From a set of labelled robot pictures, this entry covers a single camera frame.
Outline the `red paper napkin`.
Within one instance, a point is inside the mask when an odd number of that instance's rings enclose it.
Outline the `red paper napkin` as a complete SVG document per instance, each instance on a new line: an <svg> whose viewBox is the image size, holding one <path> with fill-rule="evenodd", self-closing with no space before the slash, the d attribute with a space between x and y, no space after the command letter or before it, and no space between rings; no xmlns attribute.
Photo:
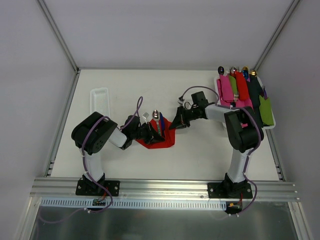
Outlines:
<svg viewBox="0 0 320 240"><path fill-rule="evenodd" d="M142 139L135 139L136 142L138 142L140 145L144 146L147 149L166 149L170 148L175 145L176 143L176 130L175 129L169 129L169 126L172 122L167 120L164 117L164 122L165 122L165 141L164 142L159 142L159 143L153 143L153 144L145 144ZM157 131L157 125L154 120L151 120L150 122L153 128Z"/></svg>

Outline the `dark blue knife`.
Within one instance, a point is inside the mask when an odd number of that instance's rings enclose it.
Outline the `dark blue knife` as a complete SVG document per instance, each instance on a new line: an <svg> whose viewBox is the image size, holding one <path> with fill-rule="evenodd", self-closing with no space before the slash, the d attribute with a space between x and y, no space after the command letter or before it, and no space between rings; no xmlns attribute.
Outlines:
<svg viewBox="0 0 320 240"><path fill-rule="evenodd" d="M161 136L165 138L165 120L161 112L160 112L160 130L161 130Z"/></svg>

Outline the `green handled spoon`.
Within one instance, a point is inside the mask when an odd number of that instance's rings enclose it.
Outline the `green handled spoon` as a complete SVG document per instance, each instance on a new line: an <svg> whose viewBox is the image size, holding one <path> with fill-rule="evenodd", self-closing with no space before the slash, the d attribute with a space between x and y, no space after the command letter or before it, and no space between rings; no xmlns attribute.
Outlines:
<svg viewBox="0 0 320 240"><path fill-rule="evenodd" d="M153 112L152 112L152 119L155 121L155 123L156 123L156 127L157 127L157 132L158 132L158 134L159 135L161 135L161 127L160 127L160 123L159 123L159 121L160 121L160 113L159 113L159 111L158 110L154 110Z"/></svg>

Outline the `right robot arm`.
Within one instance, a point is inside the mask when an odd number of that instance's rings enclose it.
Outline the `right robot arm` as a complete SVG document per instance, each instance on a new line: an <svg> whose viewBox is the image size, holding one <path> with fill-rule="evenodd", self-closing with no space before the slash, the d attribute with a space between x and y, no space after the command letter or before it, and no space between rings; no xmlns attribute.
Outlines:
<svg viewBox="0 0 320 240"><path fill-rule="evenodd" d="M188 128L190 122L197 119L215 120L225 124L228 140L233 148L224 180L207 184L208 197L251 199L252 189L246 172L252 153L264 139L262 126L256 122L256 114L249 106L226 107L210 103L203 91L193 93L191 98L191 108L179 106L169 129Z"/></svg>

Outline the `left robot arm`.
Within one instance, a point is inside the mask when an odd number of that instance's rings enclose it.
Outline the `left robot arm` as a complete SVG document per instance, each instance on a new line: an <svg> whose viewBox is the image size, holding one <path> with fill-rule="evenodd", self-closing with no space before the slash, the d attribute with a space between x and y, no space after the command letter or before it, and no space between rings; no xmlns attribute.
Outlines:
<svg viewBox="0 0 320 240"><path fill-rule="evenodd" d="M83 178L88 180L87 189L93 195L101 194L105 188L100 151L108 141L122 150L127 149L134 140L141 140L146 145L165 141L150 122L141 124L137 115L130 115L125 124L118 128L116 122L97 111L73 129L71 139L81 151Z"/></svg>

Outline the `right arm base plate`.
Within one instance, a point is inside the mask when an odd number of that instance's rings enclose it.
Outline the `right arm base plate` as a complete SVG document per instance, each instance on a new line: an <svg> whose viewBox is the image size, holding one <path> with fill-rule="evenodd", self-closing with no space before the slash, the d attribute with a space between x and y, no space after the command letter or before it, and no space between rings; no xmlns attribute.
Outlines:
<svg viewBox="0 0 320 240"><path fill-rule="evenodd" d="M207 192L210 199L252 199L253 191L251 185L246 182L209 182Z"/></svg>

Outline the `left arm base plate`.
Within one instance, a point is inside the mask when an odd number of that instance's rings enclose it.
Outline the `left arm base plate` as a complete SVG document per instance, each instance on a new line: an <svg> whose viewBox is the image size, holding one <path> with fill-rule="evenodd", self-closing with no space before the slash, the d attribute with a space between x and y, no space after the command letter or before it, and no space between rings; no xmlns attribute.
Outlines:
<svg viewBox="0 0 320 240"><path fill-rule="evenodd" d="M106 180L105 175L103 175L98 181L98 184L107 189L113 197L119 196L120 190L120 181L118 180ZM86 178L83 175L78 181L75 190L75 194L77 196L94 196L94 197L102 197L104 194L107 194L105 190L103 190L100 186L95 184L90 179Z"/></svg>

